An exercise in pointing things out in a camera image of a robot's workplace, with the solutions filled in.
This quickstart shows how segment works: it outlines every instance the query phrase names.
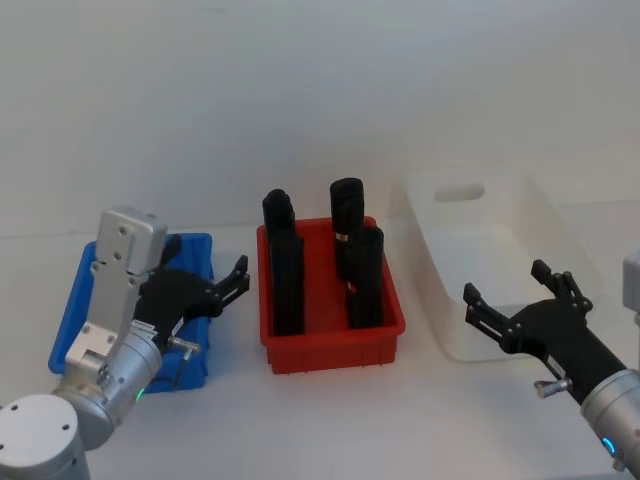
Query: table surface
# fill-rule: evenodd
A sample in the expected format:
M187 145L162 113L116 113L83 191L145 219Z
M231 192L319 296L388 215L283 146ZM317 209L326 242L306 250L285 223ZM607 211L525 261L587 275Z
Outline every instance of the table surface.
M631 221L639 211L640 202L561 208L605 278L592 328L634 368L639 333L621 305L621 264L640 247L640 222ZM214 235L218 277L248 254L252 289L212 323L207 385L144 397L89 453L92 478L626 478L612 473L568 395L535 395L533 382L550 377L542 364L442 355L394 222L379 223L407 321L396 362L288 376L271 373L259 340L255 226L194 229ZM0 404L55 386L47 359L82 248L93 239L0 240Z

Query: white wall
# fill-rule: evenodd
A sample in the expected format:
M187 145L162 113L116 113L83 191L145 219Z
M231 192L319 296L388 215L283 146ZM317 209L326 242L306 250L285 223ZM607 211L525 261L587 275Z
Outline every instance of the white wall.
M276 186L325 214L347 174L382 214L446 163L638 198L639 20L635 0L0 2L0 235L123 203L257 223Z

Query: black cylinder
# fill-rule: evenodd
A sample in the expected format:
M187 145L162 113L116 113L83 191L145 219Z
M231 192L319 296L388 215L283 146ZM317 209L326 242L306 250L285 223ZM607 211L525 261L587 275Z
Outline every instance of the black cylinder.
M273 333L304 333L304 240L294 232L277 231L271 239Z
M284 190L278 188L269 192L262 200L262 213L269 242L278 231L295 232L295 212Z
M331 218L336 238L336 274L347 280L346 243L364 222L364 186L359 178L343 178L331 184Z
M347 314L351 328L383 324L382 265L384 234L378 227L363 227L348 243Z

